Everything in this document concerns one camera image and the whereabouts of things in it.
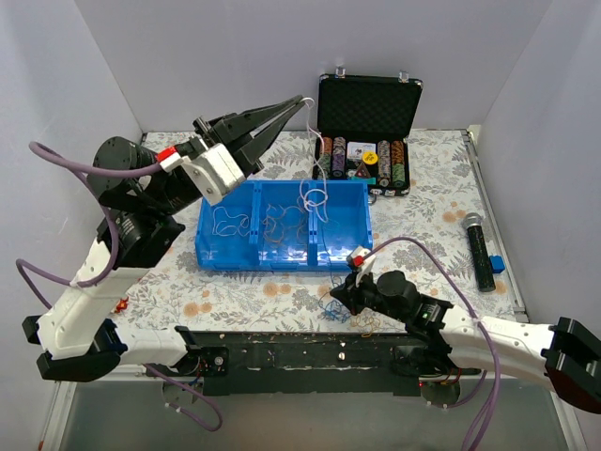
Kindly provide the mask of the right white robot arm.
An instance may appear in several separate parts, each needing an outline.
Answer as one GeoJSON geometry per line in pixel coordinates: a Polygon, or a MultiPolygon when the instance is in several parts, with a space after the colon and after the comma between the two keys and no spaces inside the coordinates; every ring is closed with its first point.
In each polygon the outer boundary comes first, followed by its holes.
{"type": "Polygon", "coordinates": [[[370,309],[401,322],[425,344],[426,365],[436,373],[495,371],[547,388],[582,411],[600,412],[600,340],[575,319],[551,325],[476,319],[420,293],[400,271],[379,278],[353,272],[330,294],[352,315],[370,309]]]}

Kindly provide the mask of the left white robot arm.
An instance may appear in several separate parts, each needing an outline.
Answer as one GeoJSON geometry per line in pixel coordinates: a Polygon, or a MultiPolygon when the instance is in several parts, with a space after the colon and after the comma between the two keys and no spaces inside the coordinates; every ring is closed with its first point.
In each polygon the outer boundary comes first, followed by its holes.
{"type": "Polygon", "coordinates": [[[159,152],[115,136],[89,165],[30,144],[34,154],[79,179],[104,215],[63,294],[43,315],[23,321],[27,340],[42,348],[37,365],[43,379],[94,381],[120,365],[143,364],[188,376],[199,367],[197,345],[185,328],[131,331],[110,316],[183,232],[176,214],[201,199],[218,204],[258,173],[263,154],[303,105],[295,96],[209,121],[198,118],[193,137],[159,152]]]}

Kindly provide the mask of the blue plastic divided bin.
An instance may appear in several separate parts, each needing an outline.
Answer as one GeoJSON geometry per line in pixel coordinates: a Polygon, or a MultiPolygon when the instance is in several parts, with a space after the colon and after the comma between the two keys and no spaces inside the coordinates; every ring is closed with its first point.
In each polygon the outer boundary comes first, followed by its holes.
{"type": "Polygon", "coordinates": [[[198,266],[216,272],[345,272],[372,245],[361,181],[248,180],[202,203],[195,235],[198,266]]]}

